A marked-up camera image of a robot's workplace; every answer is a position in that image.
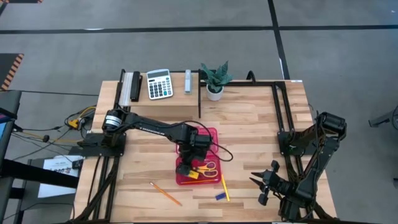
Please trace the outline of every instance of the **white pot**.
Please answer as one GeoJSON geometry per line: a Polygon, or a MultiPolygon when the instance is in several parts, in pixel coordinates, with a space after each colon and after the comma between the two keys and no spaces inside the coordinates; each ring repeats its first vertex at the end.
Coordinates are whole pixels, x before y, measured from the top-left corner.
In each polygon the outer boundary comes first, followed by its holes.
{"type": "Polygon", "coordinates": [[[209,85],[206,86],[206,89],[207,89],[207,98],[209,98],[209,100],[211,101],[218,101],[221,99],[221,96],[223,96],[224,87],[221,87],[221,91],[219,93],[212,93],[209,90],[209,85]]]}

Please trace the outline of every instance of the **wooden table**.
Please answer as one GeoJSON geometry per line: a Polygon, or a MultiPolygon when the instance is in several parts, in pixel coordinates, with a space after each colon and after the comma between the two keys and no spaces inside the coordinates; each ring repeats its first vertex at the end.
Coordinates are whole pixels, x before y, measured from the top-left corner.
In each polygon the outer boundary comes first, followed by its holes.
{"type": "MultiPolygon", "coordinates": [[[[105,113],[113,107],[116,91],[116,82],[103,82],[103,86],[107,88],[102,88],[99,94],[93,123],[95,132],[101,132],[105,113]]],[[[312,125],[303,83],[286,81],[286,86],[295,128],[297,131],[303,130],[312,125]]],[[[278,174],[287,179],[284,158],[279,153],[277,143],[276,133],[279,129],[271,88],[228,86],[222,99],[217,102],[207,99],[204,87],[201,90],[202,113],[199,121],[207,127],[215,127],[219,143],[234,154],[233,161],[221,163],[231,201],[216,201],[215,195],[223,191],[221,183],[183,187],[177,185],[175,144],[162,136],[130,130],[127,132],[125,154],[119,165],[112,222],[280,221],[277,214],[279,200],[269,194],[268,204],[263,207],[257,202],[260,194],[258,186],[249,180],[251,172],[270,169],[272,160],[279,162],[278,174]],[[174,204],[149,182],[156,183],[183,206],[174,204]]],[[[281,93],[279,99],[282,111],[285,111],[281,93]]],[[[219,155],[229,158],[222,149],[219,155]]],[[[302,157],[304,166],[309,159],[309,156],[302,157]]],[[[86,206],[96,160],[94,157],[84,161],[75,198],[76,214],[81,213],[86,206]]],[[[100,171],[97,172],[93,192],[96,192],[99,176],[100,171]]],[[[318,181],[317,202],[331,216],[336,216],[325,173],[318,181]]],[[[100,218],[104,216],[104,211],[102,203],[100,218]]]]}

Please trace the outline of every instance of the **concrete floor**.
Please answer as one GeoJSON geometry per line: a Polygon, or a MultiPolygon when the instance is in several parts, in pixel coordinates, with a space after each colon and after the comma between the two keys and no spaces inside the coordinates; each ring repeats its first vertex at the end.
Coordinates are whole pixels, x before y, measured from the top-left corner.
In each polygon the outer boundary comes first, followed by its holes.
{"type": "MultiPolygon", "coordinates": [[[[398,24],[396,1],[277,0],[275,8],[280,26],[398,24]]],[[[45,0],[9,4],[0,17],[3,30],[271,24],[264,0],[45,0]]],[[[390,124],[368,125],[369,118],[397,104],[398,30],[283,31],[281,36],[291,79],[304,81],[316,110],[348,123],[347,138],[326,169],[338,216],[398,223],[398,190],[392,184],[398,177],[398,133],[390,124]]],[[[117,79],[122,68],[185,70],[226,60],[236,78],[248,70],[257,79],[282,77],[272,31],[18,34],[0,35],[0,43],[0,53],[25,54],[12,89],[97,94],[101,82],[117,79]]],[[[96,97],[23,94],[18,124],[52,127],[95,103],[96,97]]],[[[32,147],[13,138],[7,158],[32,147]]],[[[54,153],[43,151],[29,158],[50,156],[54,153]]],[[[65,207],[32,210],[24,223],[62,222],[69,214],[65,207]]]]}

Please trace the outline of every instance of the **red tray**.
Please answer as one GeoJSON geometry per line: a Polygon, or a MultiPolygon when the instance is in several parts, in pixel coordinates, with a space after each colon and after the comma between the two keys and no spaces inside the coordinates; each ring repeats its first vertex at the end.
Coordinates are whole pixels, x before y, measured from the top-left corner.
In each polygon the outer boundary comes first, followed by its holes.
{"type": "MultiPolygon", "coordinates": [[[[201,128],[201,127],[196,127],[196,128],[198,129],[198,134],[206,134],[206,135],[208,135],[208,132],[206,131],[206,129],[201,128]]],[[[213,139],[213,142],[216,143],[216,144],[218,144],[217,129],[215,129],[215,128],[207,128],[207,129],[209,129],[209,132],[210,132],[210,134],[211,134],[211,137],[212,137],[212,139],[213,139]]],[[[217,154],[217,152],[218,152],[218,146],[212,144],[212,145],[210,146],[210,150],[212,150],[215,154],[217,154]]],[[[175,145],[175,152],[178,154],[178,145],[177,145],[177,144],[175,145]]],[[[208,151],[206,157],[209,156],[209,155],[213,155],[213,153],[211,153],[211,152],[208,151]]]]}
{"type": "MultiPolygon", "coordinates": [[[[206,159],[204,161],[198,161],[194,159],[192,161],[192,166],[193,167],[198,167],[198,166],[205,166],[207,162],[215,162],[216,163],[216,170],[218,171],[217,176],[215,177],[205,177],[203,174],[199,173],[199,177],[197,179],[193,179],[191,177],[187,177],[181,174],[176,174],[175,176],[175,181],[178,185],[201,185],[201,184],[216,184],[220,182],[221,180],[221,164],[220,160],[215,157],[214,155],[207,155],[206,159]],[[208,182],[196,182],[196,181],[201,181],[201,180],[208,180],[208,182]]],[[[177,167],[181,163],[181,158],[177,158],[175,160],[175,166],[177,167]]]]}

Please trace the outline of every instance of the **succulent plant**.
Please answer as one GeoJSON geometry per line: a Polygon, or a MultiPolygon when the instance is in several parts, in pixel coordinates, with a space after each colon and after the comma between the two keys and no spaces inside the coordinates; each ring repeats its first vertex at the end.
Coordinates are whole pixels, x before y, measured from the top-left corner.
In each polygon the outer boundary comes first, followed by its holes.
{"type": "Polygon", "coordinates": [[[212,93],[219,93],[222,87],[233,79],[232,75],[227,74],[228,61],[226,61],[224,65],[219,66],[216,73],[207,69],[204,63],[201,64],[201,67],[207,74],[205,82],[208,85],[209,91],[212,93]]]}

